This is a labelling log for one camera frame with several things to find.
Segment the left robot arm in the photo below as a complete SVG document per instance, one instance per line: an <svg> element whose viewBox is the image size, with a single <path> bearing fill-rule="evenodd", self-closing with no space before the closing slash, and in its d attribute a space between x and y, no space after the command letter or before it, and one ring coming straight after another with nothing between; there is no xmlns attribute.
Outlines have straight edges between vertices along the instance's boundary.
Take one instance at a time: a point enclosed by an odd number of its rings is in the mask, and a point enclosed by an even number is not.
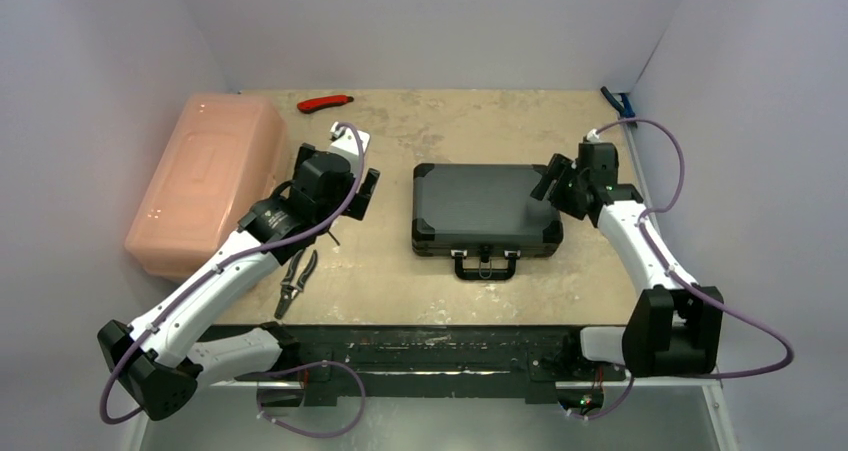
<svg viewBox="0 0 848 451"><path fill-rule="evenodd" d="M325 151L301 146L291 180L252 205L221 247L176 291L124 324L108 321L97 341L110 371L99 412L107 424L139 414L153 421L183 408L199 390L253 373L284 380L298 353L275 324L202 342L234 301L327 233L342 216L363 219L379 173L367 168L360 133Z"/></svg>

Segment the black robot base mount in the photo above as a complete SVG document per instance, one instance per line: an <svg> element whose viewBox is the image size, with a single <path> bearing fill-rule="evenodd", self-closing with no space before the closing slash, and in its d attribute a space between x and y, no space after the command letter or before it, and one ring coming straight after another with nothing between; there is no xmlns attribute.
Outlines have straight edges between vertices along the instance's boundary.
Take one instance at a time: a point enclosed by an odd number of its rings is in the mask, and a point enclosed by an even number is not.
<svg viewBox="0 0 848 451"><path fill-rule="evenodd" d="M584 358L570 325L272 325L281 355L237 380L295 382L303 404L365 393L392 398L509 398L594 414L625 374Z"/></svg>

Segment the black poker set case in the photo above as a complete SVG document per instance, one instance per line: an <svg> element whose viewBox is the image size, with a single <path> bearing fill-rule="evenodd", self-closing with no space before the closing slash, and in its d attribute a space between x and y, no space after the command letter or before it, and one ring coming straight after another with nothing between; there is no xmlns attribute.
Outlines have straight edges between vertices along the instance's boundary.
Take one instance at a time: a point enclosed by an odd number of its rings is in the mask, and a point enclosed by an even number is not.
<svg viewBox="0 0 848 451"><path fill-rule="evenodd" d="M507 281L519 260L551 257L564 238L561 215L531 197L545 171L541 164L417 165L413 252L450 258L464 281Z"/></svg>

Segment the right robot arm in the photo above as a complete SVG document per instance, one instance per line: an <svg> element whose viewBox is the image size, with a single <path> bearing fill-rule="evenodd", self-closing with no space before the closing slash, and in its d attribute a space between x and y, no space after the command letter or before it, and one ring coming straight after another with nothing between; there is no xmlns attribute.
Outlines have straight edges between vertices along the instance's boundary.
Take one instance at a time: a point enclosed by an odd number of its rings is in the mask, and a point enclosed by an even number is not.
<svg viewBox="0 0 848 451"><path fill-rule="evenodd" d="M617 148L582 142L570 159L556 153L531 196L561 213L588 219L622 262L637 301L624 326L587 326L564 347L561 363L584 378L600 363L636 377L700 376L716 366L723 296L702 287L676 260L647 217L638 188L621 183Z"/></svg>

